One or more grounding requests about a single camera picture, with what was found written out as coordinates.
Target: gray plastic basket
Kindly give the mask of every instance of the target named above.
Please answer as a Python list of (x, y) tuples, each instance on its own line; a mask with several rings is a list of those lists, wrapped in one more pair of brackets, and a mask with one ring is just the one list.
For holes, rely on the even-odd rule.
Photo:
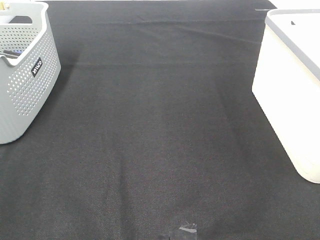
[(0, 16), (28, 16), (32, 23), (0, 23), (0, 144), (18, 139), (50, 94), (61, 65), (52, 35), (48, 4), (6, 4)]

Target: black fabric surface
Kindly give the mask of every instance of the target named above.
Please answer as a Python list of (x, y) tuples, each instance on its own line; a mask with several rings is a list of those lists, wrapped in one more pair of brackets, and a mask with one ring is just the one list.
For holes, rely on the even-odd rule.
[(0, 146), (1, 240), (320, 238), (251, 85), (267, 0), (49, 2), (62, 70)]

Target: white plastic bin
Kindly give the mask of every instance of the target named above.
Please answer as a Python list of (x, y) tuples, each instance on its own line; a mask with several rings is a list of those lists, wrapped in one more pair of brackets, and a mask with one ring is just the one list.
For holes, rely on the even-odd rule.
[(268, 12), (252, 92), (297, 172), (320, 183), (320, 10)]
[[(0, 144), (19, 138), (50, 94), (61, 65), (44, 2), (8, 3), (0, 16), (32, 23), (0, 23)], [(9, 58), (4, 52), (20, 54)]]

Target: basket label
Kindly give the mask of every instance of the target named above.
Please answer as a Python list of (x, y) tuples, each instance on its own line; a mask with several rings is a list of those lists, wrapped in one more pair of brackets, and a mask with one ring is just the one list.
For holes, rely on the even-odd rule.
[(42, 61), (41, 61), (41, 58), (39, 57), (39, 59), (36, 61), (35, 65), (31, 69), (31, 73), (32, 73), (34, 78), (38, 74), (38, 72), (39, 72), (41, 67), (42, 67)]

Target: basket handle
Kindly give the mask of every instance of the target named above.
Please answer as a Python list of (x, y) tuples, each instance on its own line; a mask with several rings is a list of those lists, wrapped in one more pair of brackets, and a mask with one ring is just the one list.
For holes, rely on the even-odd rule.
[(5, 10), (0, 10), (0, 16), (26, 16), (31, 18), (32, 23), (19, 23), (42, 26), (46, 21), (46, 11), (48, 4), (44, 2), (11, 2), (4, 5)]

